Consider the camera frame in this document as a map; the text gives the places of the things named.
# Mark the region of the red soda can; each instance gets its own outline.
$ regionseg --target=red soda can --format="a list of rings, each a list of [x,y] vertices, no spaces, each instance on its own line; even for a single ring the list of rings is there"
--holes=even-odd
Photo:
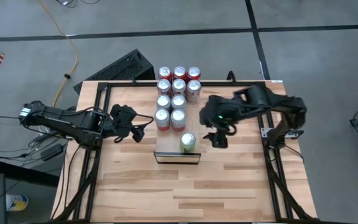
[[[158,70],[158,78],[171,81],[172,80],[171,70],[168,67],[161,67],[160,70]]]
[[[174,131],[183,131],[186,128],[186,114],[182,109],[172,111],[171,125]]]
[[[157,98],[157,109],[166,109],[167,111],[171,111],[171,98],[167,95],[160,95]]]
[[[158,95],[171,96],[171,83],[166,79],[157,82]]]
[[[197,103],[200,97],[201,83],[198,80],[191,80],[187,84],[187,101],[191,103]]]
[[[170,116],[166,109],[160,108],[155,112],[155,124],[158,130],[166,131],[170,127]]]
[[[175,95],[171,100],[172,109],[185,109],[186,106],[186,98],[183,95]]]
[[[185,95],[186,83],[181,79],[177,79],[172,83],[172,95]]]
[[[186,81],[186,69],[182,66],[177,66],[175,69],[173,69],[173,79],[182,79],[183,81]]]
[[[201,72],[197,67],[189,68],[189,71],[187,72],[188,82],[190,80],[200,80],[200,77],[201,77]]]

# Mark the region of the yellow cable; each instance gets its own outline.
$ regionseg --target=yellow cable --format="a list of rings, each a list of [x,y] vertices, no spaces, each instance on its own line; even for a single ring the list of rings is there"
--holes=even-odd
[[[67,74],[71,75],[71,73],[73,73],[73,72],[74,72],[74,69],[77,67],[77,63],[78,63],[78,51],[77,51],[77,48],[75,48],[75,46],[74,46],[73,42],[70,40],[70,38],[68,38],[68,36],[67,36],[65,33],[63,33],[63,31],[59,28],[59,25],[57,24],[55,18],[53,18],[52,14],[51,14],[50,11],[44,6],[44,4],[42,3],[42,1],[41,1],[41,0],[38,0],[38,3],[43,7],[43,9],[45,10],[45,12],[47,12],[48,15],[50,16],[50,18],[53,20],[53,22],[55,23],[55,26],[56,26],[57,30],[59,30],[59,33],[60,33],[61,35],[64,35],[64,36],[66,37],[66,39],[70,42],[71,46],[72,46],[73,49],[74,49],[74,53],[75,53],[75,63],[74,63],[74,65],[73,65],[73,67],[70,69],[70,71],[68,71],[68,73],[67,73]],[[57,102],[57,99],[59,98],[60,92],[61,92],[63,86],[65,85],[66,81],[67,81],[67,78],[65,77],[65,79],[62,81],[62,84],[60,85],[59,90],[57,91],[55,100],[53,101],[53,104],[52,104],[53,107],[55,107],[56,102]]]

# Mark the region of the wooden table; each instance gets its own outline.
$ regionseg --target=wooden table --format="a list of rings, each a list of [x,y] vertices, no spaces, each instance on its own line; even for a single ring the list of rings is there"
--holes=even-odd
[[[77,110],[94,105],[97,85],[98,82],[84,82]],[[266,81],[266,86],[275,93],[285,94],[282,82]],[[200,101],[205,103],[212,94],[231,98],[233,91],[241,88],[203,87]],[[152,116],[156,110],[156,98],[157,91],[152,87],[117,87],[112,89],[109,108],[115,103],[127,104],[140,114]],[[273,113],[273,120],[277,124],[280,115]],[[138,123],[144,121],[145,118],[135,120]],[[114,144],[114,138],[105,139],[91,221],[275,221],[257,118],[241,121],[237,128],[237,134],[229,137],[227,149],[215,149],[209,141],[201,141],[202,156],[198,165],[157,164],[153,155],[158,133],[154,123],[147,126],[143,141],[138,144],[132,138],[119,144]],[[200,135],[206,132],[207,129],[200,126]],[[287,140],[287,145],[300,150],[296,140]],[[77,146],[73,141],[68,144],[67,161]],[[302,160],[286,149],[281,150],[281,155],[289,191],[305,211],[315,217]],[[73,160],[68,202],[78,190],[83,158],[84,150],[81,150]],[[64,172],[63,188],[66,189],[68,162]],[[53,209],[61,188],[62,178]],[[284,217],[282,195],[278,189],[277,192]],[[85,214],[88,194],[85,193],[83,198],[80,218]],[[57,214],[63,210],[62,205],[63,201]]]

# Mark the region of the silver soda can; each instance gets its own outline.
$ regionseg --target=silver soda can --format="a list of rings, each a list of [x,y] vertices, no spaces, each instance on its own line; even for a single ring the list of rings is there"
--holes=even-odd
[[[172,83],[172,94],[173,95],[180,94],[180,95],[184,96],[185,90],[186,90],[186,83],[184,80],[177,79],[177,80],[173,81],[173,83]]]
[[[159,79],[166,79],[168,81],[172,80],[172,72],[168,67],[161,67],[158,70],[158,78]]]
[[[158,95],[171,95],[171,83],[166,79],[157,82]]]
[[[166,109],[167,111],[171,111],[171,98],[167,95],[160,95],[157,98],[157,109]]]
[[[180,138],[180,151],[185,153],[194,152],[196,148],[196,137],[194,134],[185,133]]]
[[[183,68],[182,66],[177,66],[176,68],[173,69],[173,80],[176,79],[182,79],[184,81],[186,81],[186,69]]]
[[[183,131],[186,128],[186,114],[182,109],[172,111],[171,126],[174,131]]]
[[[171,100],[172,109],[185,109],[186,98],[183,95],[175,95]]]
[[[200,80],[201,72],[199,68],[197,67],[191,67],[189,68],[189,71],[187,72],[187,80],[188,82],[190,80]]]
[[[187,84],[187,101],[197,103],[200,97],[201,83],[198,80],[192,80]]]
[[[166,109],[158,109],[155,112],[155,124],[157,125],[158,130],[166,131],[170,127],[170,115]]]

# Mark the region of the concrete floor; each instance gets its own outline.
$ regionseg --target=concrete floor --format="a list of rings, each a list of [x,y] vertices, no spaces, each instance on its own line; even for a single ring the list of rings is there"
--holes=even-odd
[[[67,34],[250,27],[240,0],[101,0],[95,5],[79,2],[74,9],[55,1],[44,3]],[[258,27],[358,24],[358,1],[258,0],[252,5]],[[0,0],[0,37],[57,34],[36,1]],[[349,126],[358,110],[358,30],[272,32],[260,38],[271,78],[283,80],[287,93],[302,97],[309,109],[300,146],[318,216],[358,223],[358,135]],[[229,70],[237,79],[263,79],[251,33],[74,43],[79,64],[57,103],[61,108],[76,105],[73,85],[133,49],[155,68],[196,65],[205,79],[223,79]],[[66,40],[0,42],[0,53],[6,54],[0,68],[0,115],[8,116],[16,116],[23,103],[33,100],[51,104],[74,58]],[[23,148],[34,136],[14,121],[0,120],[0,150]],[[60,167],[62,158],[33,165],[50,170]],[[25,193],[33,204],[10,214],[9,223],[45,221],[55,191],[20,183],[11,193]]]

